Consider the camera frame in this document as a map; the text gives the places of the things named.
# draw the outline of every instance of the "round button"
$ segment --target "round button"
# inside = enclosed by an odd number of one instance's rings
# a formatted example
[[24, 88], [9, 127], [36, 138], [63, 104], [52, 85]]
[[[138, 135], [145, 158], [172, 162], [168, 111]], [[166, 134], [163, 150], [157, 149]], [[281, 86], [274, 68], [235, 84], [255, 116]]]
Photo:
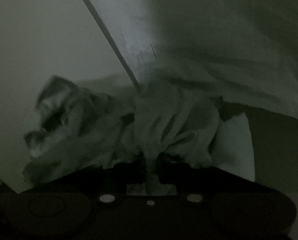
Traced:
[[101, 195], [99, 197], [99, 200], [102, 202], [102, 203], [112, 203], [116, 200], [115, 196], [114, 195], [111, 195], [111, 194], [104, 194], [104, 195]]
[[148, 206], [154, 206], [154, 205], [155, 205], [155, 201], [153, 201], [153, 200], [148, 200], [148, 201], [147, 201], [147, 205], [148, 205]]
[[42, 196], [28, 204], [29, 211], [37, 217], [57, 216], [65, 210], [66, 202], [58, 196]]
[[189, 194], [187, 200], [192, 203], [199, 203], [203, 200], [203, 197], [200, 194]]

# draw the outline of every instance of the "black device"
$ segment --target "black device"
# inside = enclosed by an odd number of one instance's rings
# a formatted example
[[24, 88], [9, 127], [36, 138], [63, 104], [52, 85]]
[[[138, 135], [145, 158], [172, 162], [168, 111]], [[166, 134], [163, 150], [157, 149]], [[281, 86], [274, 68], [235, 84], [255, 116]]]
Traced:
[[166, 154], [156, 172], [177, 196], [125, 195], [145, 181], [142, 158], [14, 194], [0, 212], [0, 239], [289, 239], [296, 207], [284, 194]]

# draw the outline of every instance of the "wall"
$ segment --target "wall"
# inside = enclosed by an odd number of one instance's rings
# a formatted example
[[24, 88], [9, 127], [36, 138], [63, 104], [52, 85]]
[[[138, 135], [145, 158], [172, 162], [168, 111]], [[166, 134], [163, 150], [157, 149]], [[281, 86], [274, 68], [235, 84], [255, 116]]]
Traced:
[[17, 192], [28, 188], [23, 134], [53, 74], [85, 83], [126, 75], [82, 0], [0, 0], [0, 178]]
[[139, 82], [163, 75], [298, 118], [298, 0], [90, 1]]

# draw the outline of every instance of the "white fabric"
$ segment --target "white fabric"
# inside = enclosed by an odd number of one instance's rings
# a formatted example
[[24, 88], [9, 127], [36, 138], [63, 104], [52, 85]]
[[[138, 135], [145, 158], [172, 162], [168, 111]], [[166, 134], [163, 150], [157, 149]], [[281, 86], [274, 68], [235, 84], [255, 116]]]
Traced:
[[196, 98], [168, 82], [152, 82], [136, 100], [134, 135], [147, 159], [165, 151], [197, 168], [210, 164], [208, 147], [219, 121], [207, 96]]
[[220, 125], [211, 156], [213, 166], [255, 181], [254, 152], [245, 114], [234, 116]]

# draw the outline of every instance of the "button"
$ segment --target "button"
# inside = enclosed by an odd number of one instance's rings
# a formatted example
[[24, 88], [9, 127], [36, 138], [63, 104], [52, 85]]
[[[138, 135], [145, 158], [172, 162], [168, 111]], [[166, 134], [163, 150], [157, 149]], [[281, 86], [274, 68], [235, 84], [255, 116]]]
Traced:
[[153, 200], [148, 200], [148, 201], [147, 201], [147, 205], [148, 205], [148, 206], [154, 206], [154, 205], [155, 205], [155, 201], [153, 201]]
[[198, 203], [203, 200], [203, 197], [200, 194], [189, 194], [187, 200], [189, 202]]
[[[68, 189], [67, 185], [57, 187]], [[29, 235], [28, 239], [53, 239], [81, 227], [93, 208], [97, 209], [82, 193], [25, 192], [6, 203], [6, 218], [17, 231]]]
[[111, 195], [111, 194], [104, 194], [104, 195], [101, 195], [99, 197], [99, 200], [102, 202], [102, 203], [112, 203], [116, 200], [115, 196], [114, 195]]

